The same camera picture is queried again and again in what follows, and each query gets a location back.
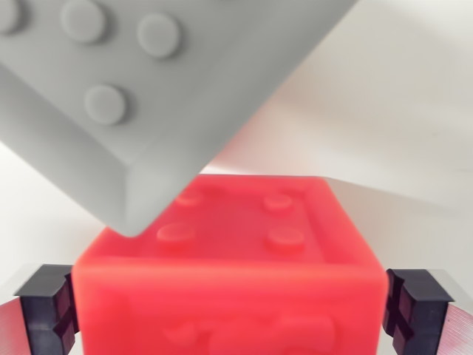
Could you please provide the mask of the black-padded silver gripper left finger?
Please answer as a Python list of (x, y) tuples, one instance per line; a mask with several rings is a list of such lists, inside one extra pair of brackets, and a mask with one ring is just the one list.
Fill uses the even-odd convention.
[(1, 285), (2, 354), (69, 354), (78, 332), (71, 265), (26, 264)]

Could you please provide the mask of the black-padded silver gripper right finger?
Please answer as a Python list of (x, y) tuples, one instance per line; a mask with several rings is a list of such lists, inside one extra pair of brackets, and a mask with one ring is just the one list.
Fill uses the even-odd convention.
[(387, 269), (383, 329), (397, 354), (471, 354), (472, 297), (444, 270)]

